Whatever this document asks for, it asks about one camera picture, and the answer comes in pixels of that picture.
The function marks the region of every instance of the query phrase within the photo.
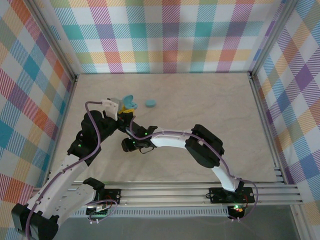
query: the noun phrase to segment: plaid fabric backdrop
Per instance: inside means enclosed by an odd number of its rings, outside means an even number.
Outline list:
[[[320,239],[320,0],[301,0],[256,83],[292,184]]]
[[[23,0],[0,1],[0,239],[42,186],[71,81]]]
[[[38,0],[38,5],[80,73],[202,73],[246,72],[281,2]]]

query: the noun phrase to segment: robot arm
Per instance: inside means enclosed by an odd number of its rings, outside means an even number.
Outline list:
[[[195,137],[198,136],[200,139],[205,140],[219,155],[223,155],[224,149],[222,147],[222,141],[205,127],[197,124],[194,128],[182,132],[162,129],[157,126],[150,126],[148,129],[145,129],[135,122],[132,122],[134,117],[132,112],[117,114],[118,106],[110,100],[102,101],[102,104],[106,109],[106,111],[103,111],[103,115],[97,110],[90,111],[98,128],[101,142],[118,129],[129,136],[121,143],[122,149],[125,152],[164,146],[186,149],[200,165],[212,169],[216,174],[225,191],[223,198],[231,203],[239,199],[243,182],[232,178],[228,174],[225,166],[220,164],[219,157]],[[63,171],[65,167],[88,156],[98,145],[98,136],[93,123],[89,119],[88,113],[84,115],[81,128],[82,130],[77,134],[75,141],[67,151],[68,155],[55,173],[58,174],[61,172],[60,176],[44,193],[42,200],[37,201],[39,198],[38,194],[41,194],[49,184],[50,179],[26,205],[18,203],[12,209],[11,213],[14,226],[20,234],[26,235],[26,231],[28,231],[28,229],[26,229],[27,218],[35,204],[37,205],[30,219],[30,235],[37,240],[51,240],[56,235],[59,226],[74,211],[91,201],[106,199],[104,192],[105,185],[94,178],[85,180],[76,192],[63,198],[63,195],[66,194],[67,189],[72,185],[74,180],[90,166],[101,151],[100,147],[90,158],[76,164],[67,171]]]

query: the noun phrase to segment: marble floor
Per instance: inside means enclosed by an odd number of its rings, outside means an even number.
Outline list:
[[[245,73],[93,74],[81,75],[57,144],[52,170],[63,161],[83,119],[86,101],[132,94],[138,104],[135,122],[147,128],[191,129],[202,124],[223,141],[224,158],[233,173],[255,182],[276,180],[274,163]],[[147,99],[157,106],[145,107]],[[90,105],[90,109],[103,110]],[[218,181],[210,169],[197,164],[182,148],[159,147],[147,154],[124,152],[127,136],[116,131],[77,180],[104,182]]]

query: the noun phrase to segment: cable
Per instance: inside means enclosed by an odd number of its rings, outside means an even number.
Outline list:
[[[132,118],[132,120],[130,122],[129,130],[130,130],[130,134],[137,140],[145,140],[145,139],[148,139],[150,137],[154,137],[154,136],[158,136],[158,135],[162,135],[162,134],[171,134],[171,135],[178,135],[178,136],[180,136],[180,135],[189,136],[189,137],[193,137],[193,138],[203,142],[203,144],[206,145],[219,158],[219,160],[222,162],[222,164],[224,165],[224,167],[226,169],[226,172],[229,175],[229,177],[231,177],[233,179],[238,179],[240,181],[243,181],[244,183],[252,184],[255,187],[256,198],[255,198],[254,205],[253,205],[251,211],[246,216],[242,217],[242,219],[245,219],[245,218],[247,218],[248,216],[250,216],[252,214],[252,212],[255,210],[255,208],[257,206],[258,199],[259,199],[259,192],[258,192],[257,185],[252,181],[245,180],[245,179],[242,179],[240,177],[236,177],[236,176],[232,175],[230,173],[230,169],[229,169],[226,161],[220,156],[220,154],[209,143],[207,143],[204,139],[202,139],[201,137],[199,137],[199,136],[197,136],[195,134],[188,133],[188,132],[182,132],[182,131],[160,131],[160,132],[156,132],[156,133],[152,133],[152,134],[146,135],[144,137],[138,137],[138,136],[135,135],[135,133],[133,131],[133,128],[132,128],[132,125],[133,125],[133,122],[134,122],[135,118],[136,118],[136,116],[133,116],[133,118]]]
[[[26,220],[26,224],[25,224],[25,236],[27,238],[27,240],[31,240],[30,239],[30,220],[31,220],[31,216],[32,214],[35,212],[35,209],[38,205],[37,202],[41,202],[41,199],[43,198],[43,196],[45,195],[46,191],[50,188],[50,186],[55,182],[55,180],[57,180],[57,178],[63,174],[64,172],[66,172],[67,170],[73,168],[74,166],[82,163],[83,161],[87,160],[88,158],[92,157],[97,151],[98,149],[100,148],[100,144],[101,144],[101,139],[100,139],[100,133],[99,133],[99,130],[98,130],[98,127],[95,123],[95,120],[94,118],[92,117],[90,111],[89,111],[89,108],[88,108],[88,104],[102,104],[101,101],[87,101],[85,104],[84,104],[84,107],[85,107],[85,110],[86,112],[88,113],[88,116],[92,122],[92,125],[94,127],[94,130],[96,132],[96,135],[97,135],[97,145],[96,145],[96,148],[95,150],[90,153],[89,155],[85,156],[84,158],[80,159],[79,161],[76,161],[75,163],[71,164],[70,166],[64,168],[62,171],[58,172],[57,175],[55,175],[49,182],[48,184],[46,185],[46,187],[43,189],[43,191],[41,192],[41,194],[39,195],[39,197],[37,198],[37,200],[35,201],[33,207],[31,208],[30,210],[30,213],[28,215],[28,218]]]
[[[114,206],[114,209],[113,209],[113,211],[112,212],[110,212],[107,216],[105,216],[104,218],[102,218],[102,219],[100,219],[100,220],[96,220],[96,221],[93,221],[92,219],[91,219],[91,216],[93,215],[93,214],[90,214],[89,215],[89,221],[90,221],[90,223],[92,224],[92,223],[100,223],[100,222],[102,222],[103,220],[105,220],[105,219],[107,219],[108,217],[110,217],[112,214],[114,214],[115,213],[115,211],[116,211],[116,209],[117,209],[117,207],[118,207],[118,203],[117,203],[117,201],[116,200],[113,200],[113,199],[106,199],[106,200],[100,200],[100,201],[92,201],[92,202],[89,202],[87,205],[89,205],[89,204],[99,204],[99,203],[114,203],[115,204],[115,206]]]

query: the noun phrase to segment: purple cable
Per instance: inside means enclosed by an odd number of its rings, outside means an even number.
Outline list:
[[[251,211],[246,215],[244,216],[242,219],[248,217],[256,208],[257,206],[257,203],[258,203],[258,198],[259,198],[259,192],[258,192],[258,187],[257,185],[252,182],[252,181],[249,181],[249,180],[244,180],[242,178],[239,178],[239,177],[236,177],[236,176],[233,176],[231,175],[230,173],[230,169],[226,163],[226,161],[220,156],[220,154],[209,144],[207,143],[204,139],[202,139],[201,137],[195,135],[195,134],[192,134],[192,133],[188,133],[188,132],[183,132],[183,131],[160,131],[160,132],[156,132],[156,133],[152,133],[152,134],[149,134],[147,136],[144,136],[144,137],[138,137],[134,134],[133,132],[133,128],[132,128],[132,125],[133,125],[133,122],[134,122],[134,119],[136,118],[136,116],[134,116],[130,122],[130,126],[129,126],[129,130],[130,130],[130,134],[137,140],[145,140],[145,139],[148,139],[150,137],[154,137],[154,136],[158,136],[158,135],[162,135],[162,134],[172,134],[172,135],[183,135],[183,136],[190,136],[190,137],[193,137],[201,142],[203,142],[203,144],[205,144],[219,159],[220,161],[222,162],[222,164],[224,165],[225,169],[226,169],[226,172],[228,173],[229,177],[233,178],[233,179],[238,179],[240,181],[243,181],[245,183],[249,183],[249,184],[252,184],[254,187],[255,187],[255,190],[256,190],[256,198],[255,198],[255,202],[254,202],[254,205],[251,209]]]
[[[91,156],[93,156],[99,149],[100,147],[100,144],[101,144],[101,139],[100,139],[100,133],[99,133],[99,130],[98,130],[98,127],[95,123],[95,120],[94,118],[92,117],[90,111],[89,111],[89,108],[88,108],[88,104],[102,104],[102,102],[100,101],[87,101],[85,104],[84,104],[84,107],[85,107],[85,110],[86,112],[88,113],[88,116],[92,122],[92,125],[94,127],[94,130],[96,132],[96,135],[97,135],[97,138],[98,138],[98,143],[96,145],[96,148],[95,150],[90,153],[88,156],[85,156],[84,158],[80,159],[79,161],[76,161],[75,163],[71,164],[70,166],[64,168],[62,171],[65,172],[71,168],[73,168],[75,165],[78,165],[80,163],[82,163],[83,161],[87,160],[88,158],[90,158]],[[36,202],[40,202],[40,200],[43,198],[43,196],[45,195],[46,191],[50,188],[50,186],[54,183],[54,181],[61,175],[63,174],[61,171],[57,173],[57,175],[55,175],[50,181],[49,183],[46,185],[46,187],[43,189],[43,191],[41,192],[41,194],[39,195],[39,197],[37,198]],[[27,238],[27,240],[30,240],[30,220],[31,220],[31,216],[32,214],[35,212],[35,209],[37,207],[37,203],[34,203],[33,207],[31,208],[30,210],[30,213],[28,215],[28,218],[26,220],[26,224],[25,224],[25,236]]]
[[[110,217],[112,214],[115,213],[117,207],[118,207],[118,203],[116,200],[113,200],[113,199],[105,199],[105,200],[100,200],[100,201],[91,201],[89,203],[87,203],[86,205],[89,205],[89,204],[92,204],[92,205],[95,205],[95,204],[100,204],[100,203],[114,203],[115,204],[115,207],[114,207],[114,210],[112,212],[110,212],[107,216],[105,216],[104,218],[100,219],[99,221],[97,221],[97,223],[100,223],[102,222],[103,220],[107,219],[108,217]],[[91,219],[91,215],[89,215],[89,220],[90,222],[94,222],[92,219]]]

